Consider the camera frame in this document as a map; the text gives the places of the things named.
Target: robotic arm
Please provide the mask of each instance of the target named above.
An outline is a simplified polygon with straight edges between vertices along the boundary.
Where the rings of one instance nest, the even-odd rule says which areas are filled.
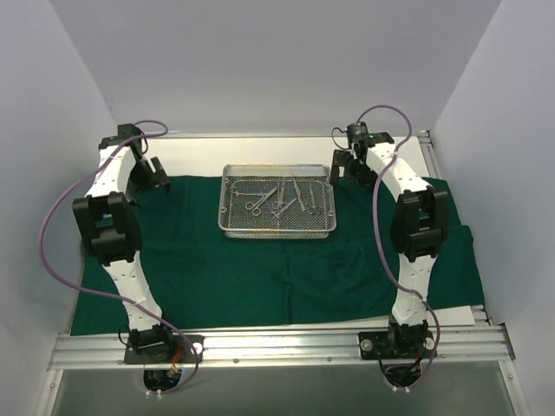
[[[118,135],[102,139],[99,145],[100,165],[112,157],[123,140],[139,134],[142,131],[132,124],[118,126]],[[112,277],[118,292],[162,316],[140,265],[142,235],[130,204],[135,193],[159,187],[169,191],[170,182],[158,158],[152,158],[153,170],[143,155],[140,140],[122,148],[96,175],[85,197],[74,200],[73,212],[86,252]],[[129,318],[130,348],[161,359],[173,352],[171,331],[134,305],[124,306]]]
[[[334,151],[331,184],[337,184],[341,166],[346,179],[371,191],[377,175],[391,162],[395,143],[388,133],[369,133],[366,123],[360,121],[347,127],[347,138],[349,150]],[[447,239],[447,192],[433,188],[399,156],[382,180],[397,201],[389,235],[399,253],[398,283],[418,291],[426,301],[432,267]],[[397,290],[387,336],[372,336],[366,348],[361,345],[363,358],[364,353],[368,359],[413,358],[422,354],[422,346],[429,351],[434,344],[422,300],[401,289]]]

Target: white wall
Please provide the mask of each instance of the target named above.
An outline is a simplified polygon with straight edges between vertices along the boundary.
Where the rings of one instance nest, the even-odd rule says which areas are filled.
[[[555,408],[553,22],[553,1],[503,0],[433,131],[533,415]]]
[[[116,121],[320,134],[382,102],[431,128],[499,3],[52,0]]]
[[[23,416],[75,296],[41,269],[36,232],[56,195],[96,165],[114,121],[50,4],[0,3],[0,414]],[[55,267],[76,280],[74,222],[66,205],[48,241]]]

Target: green cloth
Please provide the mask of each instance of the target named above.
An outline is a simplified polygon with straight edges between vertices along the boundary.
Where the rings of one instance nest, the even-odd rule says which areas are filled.
[[[437,187],[447,183],[428,179]],[[335,189],[337,228],[322,240],[244,240],[218,227],[221,178],[172,178],[163,191],[140,196],[134,209],[144,247],[142,267],[154,299],[178,328],[337,322],[387,315],[396,288],[385,275],[372,231],[371,195],[342,181]],[[379,195],[384,250],[395,275],[399,258],[389,239],[395,201]],[[473,238],[454,202],[449,237],[430,280],[435,309],[484,302]],[[91,257],[82,284],[115,292]],[[127,322],[120,302],[80,294],[72,335],[113,333]]]

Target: metal tray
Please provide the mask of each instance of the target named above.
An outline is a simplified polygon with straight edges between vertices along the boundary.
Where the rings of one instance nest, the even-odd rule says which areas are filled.
[[[278,209],[282,188],[283,203]],[[261,202],[265,195],[268,198]],[[326,238],[336,228],[330,169],[323,165],[228,165],[222,177],[218,223],[228,237],[235,238]]]

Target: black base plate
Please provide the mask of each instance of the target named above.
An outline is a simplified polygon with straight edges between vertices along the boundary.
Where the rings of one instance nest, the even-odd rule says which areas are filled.
[[[198,342],[200,345],[203,346],[204,350],[204,341],[205,337],[202,335],[187,335],[187,338],[191,340],[191,343]],[[195,358],[194,354],[189,351],[189,347],[185,343],[185,340],[181,338],[179,335],[174,335],[173,339],[175,341],[176,346],[183,348],[184,354],[181,356],[181,359],[178,361],[182,364],[194,364]],[[170,354],[168,356],[163,357],[153,357],[149,356],[148,354],[142,353],[137,354],[135,351],[130,351],[129,348],[126,348],[125,356],[123,357],[123,362],[126,364],[172,364],[174,354]],[[199,354],[199,361],[202,361],[202,353]]]
[[[372,350],[363,351],[360,347],[363,340],[372,341]],[[358,334],[358,349],[363,360],[378,360],[378,356],[381,360],[399,360],[399,359],[414,359],[414,356],[400,356],[396,354],[393,349],[389,346],[388,332],[378,331],[378,332],[360,332]],[[425,349],[423,346],[418,348],[418,354],[423,359],[431,358],[432,354],[430,350]]]

